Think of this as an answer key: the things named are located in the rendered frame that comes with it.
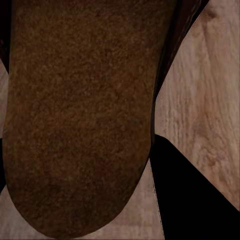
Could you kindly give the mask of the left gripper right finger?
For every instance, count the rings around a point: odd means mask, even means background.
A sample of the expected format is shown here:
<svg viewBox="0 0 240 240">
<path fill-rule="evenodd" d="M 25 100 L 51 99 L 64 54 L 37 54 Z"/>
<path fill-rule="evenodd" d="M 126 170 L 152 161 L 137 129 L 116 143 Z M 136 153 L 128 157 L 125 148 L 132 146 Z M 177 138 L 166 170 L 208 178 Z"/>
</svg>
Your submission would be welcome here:
<svg viewBox="0 0 240 240">
<path fill-rule="evenodd" d="M 240 212 L 165 137 L 150 164 L 165 240 L 240 240 Z"/>
</svg>

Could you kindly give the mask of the sandal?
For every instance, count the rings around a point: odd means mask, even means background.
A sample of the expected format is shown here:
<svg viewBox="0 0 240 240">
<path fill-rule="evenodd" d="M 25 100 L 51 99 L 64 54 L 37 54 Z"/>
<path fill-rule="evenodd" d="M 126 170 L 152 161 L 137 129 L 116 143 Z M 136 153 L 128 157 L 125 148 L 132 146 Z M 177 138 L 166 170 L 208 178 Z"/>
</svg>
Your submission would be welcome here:
<svg viewBox="0 0 240 240">
<path fill-rule="evenodd" d="M 155 144 L 158 93 L 209 1 L 0 0 L 3 168 L 34 229 L 70 240 L 122 212 Z"/>
</svg>

